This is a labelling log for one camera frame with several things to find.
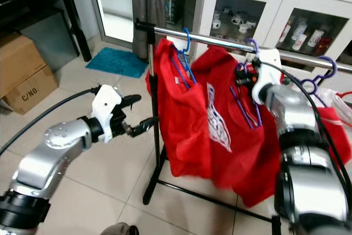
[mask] white logo print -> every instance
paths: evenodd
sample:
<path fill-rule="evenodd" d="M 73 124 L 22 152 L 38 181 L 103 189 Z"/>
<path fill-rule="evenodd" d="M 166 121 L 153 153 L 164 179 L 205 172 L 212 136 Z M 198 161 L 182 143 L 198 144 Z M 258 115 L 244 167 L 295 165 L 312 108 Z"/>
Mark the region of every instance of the white logo print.
<path fill-rule="evenodd" d="M 214 98 L 215 98 L 215 89 L 214 87 L 207 83 L 208 87 L 208 123 L 209 123 L 209 132 L 210 138 L 213 141 L 220 143 L 225 149 L 229 152 L 232 152 L 231 138 L 229 131 L 226 127 L 224 119 L 220 116 L 220 114 L 216 111 L 214 106 Z"/>

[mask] metal rail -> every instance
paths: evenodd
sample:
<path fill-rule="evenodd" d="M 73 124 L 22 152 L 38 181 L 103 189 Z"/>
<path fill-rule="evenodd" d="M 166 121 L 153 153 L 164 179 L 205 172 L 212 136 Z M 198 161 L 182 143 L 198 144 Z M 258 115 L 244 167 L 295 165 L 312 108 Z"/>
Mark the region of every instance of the metal rail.
<path fill-rule="evenodd" d="M 181 39 L 187 39 L 187 34 L 185 32 L 165 29 L 158 26 L 154 27 L 154 32 L 155 34 L 159 34 L 159 35 L 173 36 Z M 249 53 L 256 52 L 256 50 L 252 46 L 243 45 L 233 41 L 228 41 L 224 39 L 198 35 L 193 33 L 190 33 L 189 37 L 191 41 L 196 41 L 199 43 L 219 45 L 225 48 L 230 48 L 233 50 L 244 51 Z M 280 52 L 281 59 L 288 62 L 301 63 L 304 65 L 313 66 L 313 67 L 332 69 L 332 66 L 330 63 L 313 56 L 303 55 L 303 54 L 294 53 L 294 52 L 280 51 L 280 50 L 279 52 Z M 337 65 L 338 71 L 352 74 L 352 65 L 348 65 L 344 63 L 336 63 L 336 65 Z"/>

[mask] red garment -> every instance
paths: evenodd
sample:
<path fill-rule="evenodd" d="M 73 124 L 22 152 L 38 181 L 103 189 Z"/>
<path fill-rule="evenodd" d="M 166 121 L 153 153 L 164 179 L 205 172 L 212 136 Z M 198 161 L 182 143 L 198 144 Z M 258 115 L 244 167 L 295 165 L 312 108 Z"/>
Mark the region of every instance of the red garment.
<path fill-rule="evenodd" d="M 190 89 L 187 90 L 170 55 Z M 158 75 L 158 111 L 162 138 L 173 176 L 211 175 L 207 110 L 200 84 L 194 84 L 177 59 L 172 42 L 163 39 L 154 57 Z M 150 91 L 149 75 L 146 78 Z"/>
<path fill-rule="evenodd" d="M 274 194 L 276 175 L 280 170 L 281 151 L 275 121 L 265 106 L 260 106 L 262 127 L 252 130 L 245 121 L 230 91 L 230 84 L 237 95 L 241 95 L 247 112 L 250 112 L 251 116 L 256 115 L 248 92 L 243 88 L 241 93 L 238 93 L 234 85 L 236 65 L 237 61 L 225 49 L 210 47 L 191 68 L 197 82 L 203 86 L 208 102 L 208 114 L 216 111 L 223 121 L 219 122 L 220 127 L 223 126 L 227 128 L 225 131 L 228 131 L 231 151 L 224 147 L 224 142 L 220 143 L 211 137 L 212 180 L 218 187 L 232 187 L 242 197 L 244 204 L 251 207 Z M 215 111 L 210 107 L 212 101 L 208 100 L 209 87 L 214 91 Z M 332 108 L 320 108 L 319 112 L 342 160 L 346 163 L 351 157 L 351 149 L 339 118 Z"/>

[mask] black cable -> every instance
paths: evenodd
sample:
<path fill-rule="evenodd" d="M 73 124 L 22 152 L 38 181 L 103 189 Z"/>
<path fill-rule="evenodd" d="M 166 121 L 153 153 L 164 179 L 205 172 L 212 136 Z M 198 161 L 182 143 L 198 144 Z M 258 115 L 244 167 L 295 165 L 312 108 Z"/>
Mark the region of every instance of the black cable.
<path fill-rule="evenodd" d="M 76 97 L 82 96 L 84 94 L 88 94 L 88 93 L 93 93 L 93 94 L 97 94 L 99 89 L 101 86 L 98 86 L 96 88 L 91 88 L 91 89 L 87 89 L 84 90 L 82 92 L 79 92 L 77 94 L 71 95 L 69 97 L 67 97 L 66 99 L 58 102 L 57 104 L 55 104 L 54 106 L 48 108 L 47 110 L 45 110 L 43 113 L 41 113 L 38 117 L 36 117 L 35 119 L 33 119 L 30 123 L 28 123 L 23 129 L 21 129 L 19 132 L 17 132 L 7 143 L 5 143 L 5 145 L 0 149 L 0 156 L 10 147 L 10 145 L 15 142 L 23 133 L 25 133 L 27 130 L 29 130 L 35 123 L 37 123 L 38 121 L 40 121 L 43 117 L 45 117 L 46 115 L 48 115 L 50 112 L 52 112 L 53 110 L 55 110 L 56 108 L 58 108 L 59 106 L 67 103 L 68 101 L 75 99 Z"/>
<path fill-rule="evenodd" d="M 285 70 L 283 69 L 280 69 L 279 67 L 273 65 L 273 64 L 270 64 L 270 63 L 266 63 L 266 62 L 261 62 L 261 61 L 256 61 L 256 63 L 262 63 L 262 64 L 265 64 L 265 65 L 268 65 L 278 71 L 280 71 L 281 73 L 283 73 L 284 75 L 286 75 L 296 86 L 298 86 L 298 88 L 302 91 L 302 93 L 307 97 L 309 103 L 312 105 L 312 108 L 313 108 L 313 111 L 314 111 L 314 115 L 315 115 L 315 118 L 316 118 L 316 121 L 318 123 L 318 126 L 319 126 L 319 131 L 321 132 L 322 135 L 325 135 L 330 146 L 331 146 L 331 149 L 334 153 L 334 156 L 338 162 L 338 165 L 340 167 L 340 170 L 341 170 L 341 173 L 343 175 L 343 177 L 341 176 L 340 174 L 340 171 L 339 169 L 337 168 L 335 162 L 333 161 L 330 153 L 329 153 L 329 156 L 331 158 L 331 161 L 332 161 L 332 165 L 334 167 L 334 170 L 336 171 L 336 174 L 339 178 L 339 181 L 341 182 L 341 185 L 345 191 L 345 194 L 346 194 L 346 198 L 347 198 L 347 201 L 348 201 L 348 207 L 349 207 L 349 217 L 351 218 L 351 214 L 352 214 L 352 183 L 351 183 L 351 180 L 348 176 L 348 173 L 347 173 L 347 170 L 343 164 L 343 161 L 341 160 L 341 157 L 335 147 L 335 144 L 334 144 L 334 141 L 333 139 L 331 138 L 330 136 L 330 133 L 328 132 L 328 130 L 326 129 L 326 127 L 324 126 L 324 124 L 322 123 L 321 121 L 321 118 L 319 116 L 319 112 L 318 112 L 318 108 L 317 106 L 315 105 L 313 99 L 310 97 L 310 95 L 307 93 L 307 91 L 303 88 L 303 86 L 299 83 L 299 81 L 291 74 L 289 74 L 288 72 L 286 72 Z"/>

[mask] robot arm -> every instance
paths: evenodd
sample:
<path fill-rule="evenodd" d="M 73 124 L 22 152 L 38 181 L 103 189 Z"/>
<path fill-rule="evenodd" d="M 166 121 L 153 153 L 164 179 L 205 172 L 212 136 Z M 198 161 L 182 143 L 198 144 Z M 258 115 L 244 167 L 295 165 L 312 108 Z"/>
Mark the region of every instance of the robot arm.
<path fill-rule="evenodd" d="M 156 124 L 155 118 L 134 128 L 124 122 L 122 108 L 132 107 L 140 99 L 140 95 L 121 97 L 117 90 L 103 85 L 92 103 L 91 118 L 50 127 L 39 146 L 22 159 L 8 191 L 0 197 L 0 234 L 35 234 L 66 169 L 92 143 L 108 143 L 124 133 L 135 137 Z"/>
<path fill-rule="evenodd" d="M 281 67 L 277 50 L 260 51 L 260 61 Z M 275 119 L 281 149 L 275 209 L 296 234 L 351 234 L 348 203 L 307 98 L 280 84 L 281 73 L 260 65 L 252 97 Z"/>

